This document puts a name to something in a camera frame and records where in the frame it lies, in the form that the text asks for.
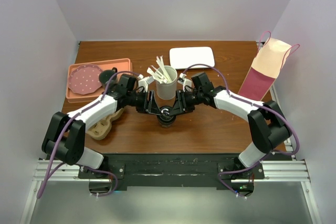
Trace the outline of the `black coffee cup lid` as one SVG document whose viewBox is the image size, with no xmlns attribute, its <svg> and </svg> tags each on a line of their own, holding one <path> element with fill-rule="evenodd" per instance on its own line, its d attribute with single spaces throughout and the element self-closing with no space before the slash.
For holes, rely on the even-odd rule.
<svg viewBox="0 0 336 224">
<path fill-rule="evenodd" d="M 176 116 L 169 116 L 169 112 L 171 110 L 171 106 L 162 106 L 160 110 L 162 112 L 161 115 L 157 115 L 157 119 L 159 122 L 173 122 L 176 120 Z"/>
</svg>

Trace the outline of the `pink paper gift bag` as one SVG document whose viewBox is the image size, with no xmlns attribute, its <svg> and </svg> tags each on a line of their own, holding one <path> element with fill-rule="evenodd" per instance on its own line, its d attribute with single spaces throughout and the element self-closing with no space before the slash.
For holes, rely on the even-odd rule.
<svg viewBox="0 0 336 224">
<path fill-rule="evenodd" d="M 279 39 L 272 38 L 271 32 L 263 33 L 251 66 L 238 91 L 238 94 L 248 99 L 261 101 L 275 80 L 278 78 L 287 58 L 298 48 L 299 44 L 290 45 Z"/>
</svg>

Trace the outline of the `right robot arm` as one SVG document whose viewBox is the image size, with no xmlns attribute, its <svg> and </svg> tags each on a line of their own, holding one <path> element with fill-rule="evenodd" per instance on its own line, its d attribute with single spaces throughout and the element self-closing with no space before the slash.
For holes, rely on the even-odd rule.
<svg viewBox="0 0 336 224">
<path fill-rule="evenodd" d="M 167 115 L 174 117 L 191 113 L 196 105 L 204 104 L 230 112 L 248 123 L 252 142 L 239 154 L 239 162 L 234 165 L 234 173 L 239 178 L 250 175 L 254 164 L 292 135 L 275 101 L 254 101 L 223 86 L 214 87 L 204 72 L 193 75 L 190 80 L 181 74 L 179 80 L 183 81 L 186 89 L 176 92 L 174 105 Z"/>
</svg>

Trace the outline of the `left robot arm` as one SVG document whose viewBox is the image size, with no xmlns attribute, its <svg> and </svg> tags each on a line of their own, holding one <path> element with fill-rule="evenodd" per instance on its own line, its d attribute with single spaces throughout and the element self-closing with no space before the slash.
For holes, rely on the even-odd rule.
<svg viewBox="0 0 336 224">
<path fill-rule="evenodd" d="M 134 77 L 124 72 L 114 84 L 107 83 L 104 93 L 86 106 L 64 114 L 55 113 L 49 123 L 41 149 L 68 165 L 90 167 L 97 178 L 108 174 L 109 165 L 104 156 L 85 147 L 86 132 L 101 119 L 121 108 L 133 106 L 137 112 L 160 115 L 154 92 L 148 90 L 152 77 Z"/>
</svg>

